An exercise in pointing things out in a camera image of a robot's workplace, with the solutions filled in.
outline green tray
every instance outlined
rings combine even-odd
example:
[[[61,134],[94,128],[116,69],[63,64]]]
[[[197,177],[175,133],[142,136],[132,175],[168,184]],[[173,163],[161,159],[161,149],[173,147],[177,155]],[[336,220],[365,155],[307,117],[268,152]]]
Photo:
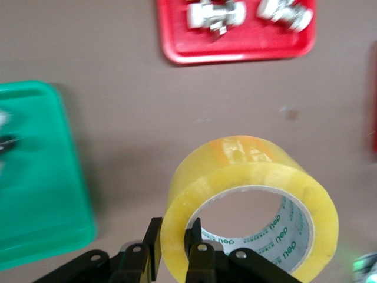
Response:
[[[19,138],[0,155],[0,270],[88,245],[94,217],[57,91],[0,84],[0,111],[0,136]]]

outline brown surface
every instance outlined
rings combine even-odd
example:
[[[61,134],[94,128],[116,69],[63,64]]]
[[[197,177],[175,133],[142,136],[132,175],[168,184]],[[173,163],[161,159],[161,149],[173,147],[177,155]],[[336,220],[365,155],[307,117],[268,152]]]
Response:
[[[355,257],[376,251],[375,0],[318,0],[305,57],[198,67],[161,54],[154,1],[3,0],[0,13],[0,80],[58,87],[100,228],[89,247],[0,272],[0,282],[31,282],[84,250],[113,256],[141,239],[183,158],[234,134],[278,144],[334,200],[339,248],[315,282],[352,282]],[[174,281],[162,269],[158,282]]]

